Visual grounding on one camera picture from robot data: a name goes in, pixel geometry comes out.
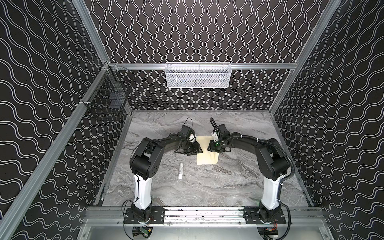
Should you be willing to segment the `white glue stick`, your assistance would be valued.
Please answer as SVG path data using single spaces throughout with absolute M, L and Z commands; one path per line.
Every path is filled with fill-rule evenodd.
M 178 179 L 182 180 L 184 176 L 184 164 L 180 163 L 179 164 L 179 174 L 178 174 Z

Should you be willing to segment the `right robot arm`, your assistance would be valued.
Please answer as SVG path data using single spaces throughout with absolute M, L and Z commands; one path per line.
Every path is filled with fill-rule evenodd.
M 237 132 L 230 133 L 224 124 L 217 125 L 213 119 L 211 124 L 214 139 L 210 141 L 208 151 L 224 153 L 232 149 L 240 149 L 254 154 L 264 177 L 264 192 L 260 207 L 267 211 L 279 209 L 282 184 L 294 174 L 294 172 L 288 172 L 293 161 L 284 152 L 279 142 L 273 138 L 263 140 Z

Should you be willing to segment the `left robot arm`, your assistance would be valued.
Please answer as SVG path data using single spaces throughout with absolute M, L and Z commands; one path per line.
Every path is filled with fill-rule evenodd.
M 163 139 L 143 138 L 130 159 L 130 168 L 136 179 L 133 206 L 147 210 L 151 204 L 152 178 L 158 172 L 164 153 L 174 152 L 185 156 L 202 153 L 195 131 L 183 125 L 178 133 Z

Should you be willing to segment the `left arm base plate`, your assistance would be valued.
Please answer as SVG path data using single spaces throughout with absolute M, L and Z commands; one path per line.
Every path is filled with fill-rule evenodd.
M 165 218 L 165 209 L 162 207 L 148 207 L 141 210 L 136 207 L 126 209 L 124 214 L 124 224 L 163 224 Z

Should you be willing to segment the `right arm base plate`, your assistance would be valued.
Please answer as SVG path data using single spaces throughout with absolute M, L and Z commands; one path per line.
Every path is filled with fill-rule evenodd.
M 281 207 L 268 210 L 265 207 L 245 207 L 243 218 L 247 225 L 286 224 L 287 220 Z

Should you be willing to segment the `cream envelope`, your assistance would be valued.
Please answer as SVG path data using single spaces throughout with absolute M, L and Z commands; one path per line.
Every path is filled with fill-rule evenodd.
M 197 137 L 202 153 L 197 154 L 197 165 L 215 165 L 219 160 L 219 153 L 208 151 L 210 140 L 213 140 L 211 136 Z

